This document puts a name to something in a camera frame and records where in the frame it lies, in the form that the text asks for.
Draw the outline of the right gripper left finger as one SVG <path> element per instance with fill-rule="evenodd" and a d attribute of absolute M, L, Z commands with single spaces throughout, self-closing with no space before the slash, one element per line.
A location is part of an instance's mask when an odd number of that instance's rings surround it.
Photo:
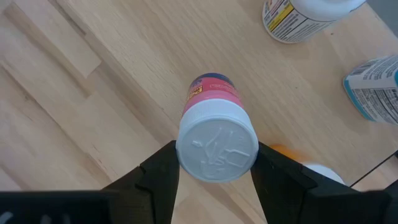
<path fill-rule="evenodd" d="M 110 208 L 112 224 L 171 224 L 180 177 L 175 143 L 104 188 L 118 193 Z"/>

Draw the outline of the red bottle white cap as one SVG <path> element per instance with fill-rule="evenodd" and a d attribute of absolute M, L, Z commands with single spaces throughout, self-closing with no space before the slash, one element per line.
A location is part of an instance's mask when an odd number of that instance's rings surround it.
<path fill-rule="evenodd" d="M 205 182 L 230 182 L 252 167 L 258 138 L 228 77 L 205 73 L 191 82 L 176 150 L 185 171 Z"/>

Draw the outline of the wooden shelf black metal legs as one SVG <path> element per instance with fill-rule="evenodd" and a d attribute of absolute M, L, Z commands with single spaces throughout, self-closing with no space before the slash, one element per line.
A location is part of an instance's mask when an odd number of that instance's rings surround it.
<path fill-rule="evenodd" d="M 262 25 L 264 0 L 57 2 L 159 142 L 176 137 L 189 84 L 217 72 L 236 85 L 263 143 L 306 154 L 357 189 L 398 179 L 398 126 L 365 120 L 343 88 L 354 67 L 398 53 L 398 38 L 370 6 L 283 44 Z"/>

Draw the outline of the orange pill vial white cap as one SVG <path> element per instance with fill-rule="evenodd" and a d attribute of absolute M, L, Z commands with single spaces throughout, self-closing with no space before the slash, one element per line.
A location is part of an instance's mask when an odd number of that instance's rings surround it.
<path fill-rule="evenodd" d="M 311 156 L 309 156 L 308 154 L 305 154 L 304 152 L 289 148 L 289 147 L 281 145 L 281 144 L 271 145 L 270 148 L 289 157 L 290 159 L 293 159 L 296 162 L 301 163 L 305 167 L 307 167 L 321 175 L 324 175 L 325 177 L 328 177 L 334 181 L 337 181 L 337 182 L 345 185 L 343 179 L 335 171 L 333 171 L 331 168 L 329 168 L 327 166 L 324 166 L 320 163 L 315 162 L 315 160 Z"/>

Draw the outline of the white bottle teal-edged label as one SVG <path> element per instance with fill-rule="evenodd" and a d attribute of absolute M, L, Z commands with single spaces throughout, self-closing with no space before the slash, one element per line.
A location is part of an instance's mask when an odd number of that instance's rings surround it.
<path fill-rule="evenodd" d="M 356 67 L 344 77 L 343 87 L 364 118 L 398 125 L 398 55 Z"/>

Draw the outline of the white aspirin bottle green label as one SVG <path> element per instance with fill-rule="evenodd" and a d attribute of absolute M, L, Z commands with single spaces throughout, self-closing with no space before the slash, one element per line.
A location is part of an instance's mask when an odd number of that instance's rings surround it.
<path fill-rule="evenodd" d="M 265 0 L 262 21 L 271 37 L 299 43 L 346 17 L 366 0 Z"/>

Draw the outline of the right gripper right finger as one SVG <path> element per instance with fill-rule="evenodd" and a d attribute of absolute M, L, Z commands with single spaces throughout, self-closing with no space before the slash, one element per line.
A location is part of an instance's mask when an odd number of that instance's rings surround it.
<path fill-rule="evenodd" d="M 331 223 L 331 198 L 350 193 L 262 142 L 251 177 L 268 224 Z"/>

